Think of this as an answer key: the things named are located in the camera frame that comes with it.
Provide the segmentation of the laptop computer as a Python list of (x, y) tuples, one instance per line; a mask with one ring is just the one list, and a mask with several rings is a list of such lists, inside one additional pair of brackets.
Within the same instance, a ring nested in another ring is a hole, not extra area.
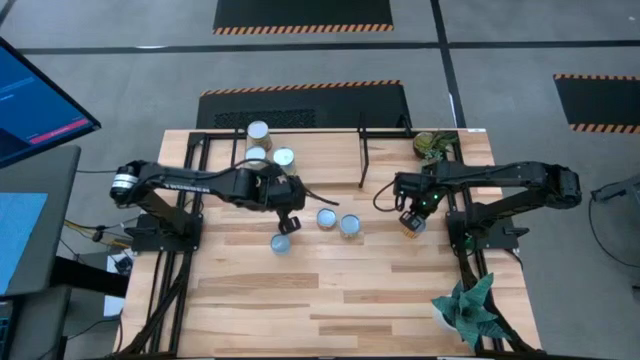
[(0, 295), (8, 291), (47, 197), (46, 193), (0, 193)]

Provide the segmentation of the silver can centre table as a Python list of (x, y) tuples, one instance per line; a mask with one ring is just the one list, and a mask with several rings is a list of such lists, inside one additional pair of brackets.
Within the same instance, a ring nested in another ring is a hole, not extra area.
[(337, 224), (336, 213), (329, 208), (322, 208), (316, 215), (316, 222), (321, 230), (331, 230)]

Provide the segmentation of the hazard-striped black floor mat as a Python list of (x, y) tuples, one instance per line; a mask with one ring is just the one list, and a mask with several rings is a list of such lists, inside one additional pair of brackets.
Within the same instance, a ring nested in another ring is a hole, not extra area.
[(555, 74), (574, 132), (640, 135), (640, 76)]
[(406, 128), (412, 121), (398, 80), (313, 83), (208, 90), (200, 95), (198, 129)]
[(390, 0), (218, 0), (215, 35), (390, 32)]

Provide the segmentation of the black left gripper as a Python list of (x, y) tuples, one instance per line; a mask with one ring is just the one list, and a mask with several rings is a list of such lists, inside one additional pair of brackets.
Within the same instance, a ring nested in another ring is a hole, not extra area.
[[(289, 212), (302, 210), (306, 193), (301, 179), (288, 175), (280, 168), (267, 166), (260, 170), (243, 169), (247, 175), (248, 191), (238, 200), (238, 206), (252, 211), (277, 211), (278, 229), (287, 235)], [(295, 215), (290, 216), (292, 232), (301, 229), (301, 222)]]

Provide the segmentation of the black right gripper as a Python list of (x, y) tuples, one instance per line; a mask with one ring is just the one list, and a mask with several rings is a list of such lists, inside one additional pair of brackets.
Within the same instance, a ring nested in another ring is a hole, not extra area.
[[(393, 194), (395, 196), (394, 208), (403, 211), (406, 200), (411, 200), (410, 211), (419, 214), (422, 225), (420, 232), (427, 229), (426, 213), (434, 213), (443, 198), (443, 187), (438, 185), (433, 179), (424, 174), (398, 172), (393, 181)], [(405, 211), (399, 218), (403, 226), (403, 233), (406, 236), (413, 234), (413, 216)]]

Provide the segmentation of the black desk foot bar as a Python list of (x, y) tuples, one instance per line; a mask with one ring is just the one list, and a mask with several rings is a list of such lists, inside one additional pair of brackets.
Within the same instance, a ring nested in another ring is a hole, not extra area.
[(51, 286), (68, 286), (125, 298), (129, 278), (57, 256), (50, 276)]

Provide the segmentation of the wooden shelf black frame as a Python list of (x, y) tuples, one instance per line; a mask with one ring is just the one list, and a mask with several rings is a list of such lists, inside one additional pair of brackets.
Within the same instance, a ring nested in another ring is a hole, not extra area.
[(277, 129), (270, 132), (273, 148), (290, 148), (295, 174), (308, 186), (358, 186), (362, 178), (363, 155), (355, 129)]

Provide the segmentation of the orange-striped tin can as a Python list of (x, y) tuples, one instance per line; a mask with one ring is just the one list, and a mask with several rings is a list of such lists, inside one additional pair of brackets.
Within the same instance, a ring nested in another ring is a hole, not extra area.
[(413, 234), (411, 236), (405, 236), (411, 239), (414, 239), (416, 237), (418, 237), (420, 234), (424, 233), (424, 232), (420, 232), (420, 227), (422, 225), (422, 221), (421, 218), (419, 217), (419, 215), (416, 215), (414, 213), (411, 213), (411, 215), (413, 216)]

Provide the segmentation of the green succulent in dark pot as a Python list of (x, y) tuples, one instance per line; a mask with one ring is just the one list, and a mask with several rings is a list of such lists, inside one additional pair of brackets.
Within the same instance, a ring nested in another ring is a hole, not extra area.
[(423, 166), (431, 165), (447, 160), (456, 142), (451, 132), (421, 132), (413, 139), (413, 151)]

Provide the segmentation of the Carrots label tin can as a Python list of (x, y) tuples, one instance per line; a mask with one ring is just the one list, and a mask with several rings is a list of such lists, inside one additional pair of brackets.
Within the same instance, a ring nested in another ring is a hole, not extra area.
[(247, 139), (252, 146), (259, 146), (265, 151), (269, 151), (272, 148), (269, 127), (264, 121), (254, 121), (248, 125)]

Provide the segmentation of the teal leafy plant white pot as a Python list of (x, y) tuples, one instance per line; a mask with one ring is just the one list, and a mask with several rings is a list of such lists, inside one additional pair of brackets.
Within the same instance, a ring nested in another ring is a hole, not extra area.
[(432, 305), (442, 314), (444, 320), (456, 329), (472, 351), (476, 349), (481, 337), (511, 339), (498, 324), (499, 316), (485, 308), (493, 281), (494, 275), (490, 273), (467, 291), (459, 281), (450, 296), (440, 296), (432, 300)]

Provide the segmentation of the tall grey-lid tin can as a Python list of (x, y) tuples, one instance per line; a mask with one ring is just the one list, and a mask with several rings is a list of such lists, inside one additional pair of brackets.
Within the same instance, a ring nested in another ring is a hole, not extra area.
[(276, 163), (287, 175), (296, 174), (295, 153), (289, 147), (279, 147), (273, 154), (273, 162)]

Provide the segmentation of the silver-lid tin can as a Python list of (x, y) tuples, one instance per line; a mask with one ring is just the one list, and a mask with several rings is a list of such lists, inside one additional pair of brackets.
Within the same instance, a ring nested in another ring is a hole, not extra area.
[(340, 220), (340, 232), (343, 238), (357, 237), (361, 230), (360, 220), (356, 215), (346, 214)]

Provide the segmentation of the black computer monitor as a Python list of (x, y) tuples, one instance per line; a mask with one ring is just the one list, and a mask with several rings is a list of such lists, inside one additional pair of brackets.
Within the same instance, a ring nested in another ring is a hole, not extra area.
[(0, 36), (0, 168), (101, 128), (93, 115)]

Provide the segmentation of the grey side desk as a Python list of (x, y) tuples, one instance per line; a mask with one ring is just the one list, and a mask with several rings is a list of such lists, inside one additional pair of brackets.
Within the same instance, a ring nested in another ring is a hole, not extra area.
[(49, 287), (81, 150), (61, 146), (0, 169), (0, 193), (46, 193), (44, 208), (19, 261), (6, 296)]

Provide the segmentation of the white flat object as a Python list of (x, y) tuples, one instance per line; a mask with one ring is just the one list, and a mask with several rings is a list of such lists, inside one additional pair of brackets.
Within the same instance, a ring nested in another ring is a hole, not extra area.
[(124, 303), (124, 298), (106, 295), (104, 297), (103, 316), (113, 317), (119, 315), (123, 310)]

